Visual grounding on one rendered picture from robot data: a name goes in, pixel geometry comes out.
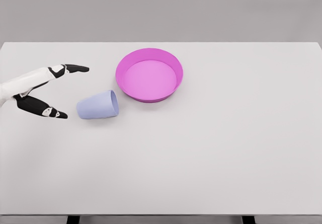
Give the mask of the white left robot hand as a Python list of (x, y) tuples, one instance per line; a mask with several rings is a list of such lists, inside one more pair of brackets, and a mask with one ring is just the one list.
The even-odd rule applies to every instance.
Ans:
[(68, 115), (58, 111), (46, 102), (30, 96), (30, 92), (52, 80), (75, 72), (88, 72), (86, 66), (59, 64), (41, 67), (4, 83), (0, 83), (0, 107), (9, 100), (14, 100), (19, 109), (31, 114), (58, 119), (67, 119)]

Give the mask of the lavender plastic cup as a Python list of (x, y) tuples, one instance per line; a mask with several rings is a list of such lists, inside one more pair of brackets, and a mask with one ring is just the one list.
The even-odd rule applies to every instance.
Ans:
[(113, 90), (108, 90), (79, 101), (76, 105), (81, 119), (101, 119), (119, 114), (119, 104)]

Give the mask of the pink round plate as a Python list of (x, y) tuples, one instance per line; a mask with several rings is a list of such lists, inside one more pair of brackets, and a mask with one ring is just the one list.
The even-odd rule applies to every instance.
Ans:
[(116, 82), (131, 98), (145, 103), (172, 95), (183, 80), (183, 67), (173, 54), (158, 48), (142, 48), (124, 56), (116, 67)]

